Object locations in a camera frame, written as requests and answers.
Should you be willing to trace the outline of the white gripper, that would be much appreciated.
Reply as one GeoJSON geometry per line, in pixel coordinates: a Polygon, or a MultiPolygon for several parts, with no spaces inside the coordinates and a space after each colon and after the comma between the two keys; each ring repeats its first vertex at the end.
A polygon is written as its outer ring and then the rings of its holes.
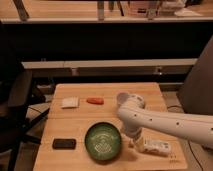
{"type": "Polygon", "coordinates": [[[137,152],[143,152],[144,148],[144,138],[142,136],[142,130],[139,130],[136,136],[129,140],[128,146],[134,148],[137,152]]]}

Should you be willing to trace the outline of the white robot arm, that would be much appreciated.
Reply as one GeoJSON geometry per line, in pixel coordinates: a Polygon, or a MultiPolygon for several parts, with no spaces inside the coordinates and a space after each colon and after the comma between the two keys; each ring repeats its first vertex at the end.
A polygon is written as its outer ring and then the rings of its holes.
{"type": "Polygon", "coordinates": [[[138,139],[145,127],[213,149],[213,116],[147,110],[138,94],[119,93],[116,100],[117,116],[129,138],[138,139]]]}

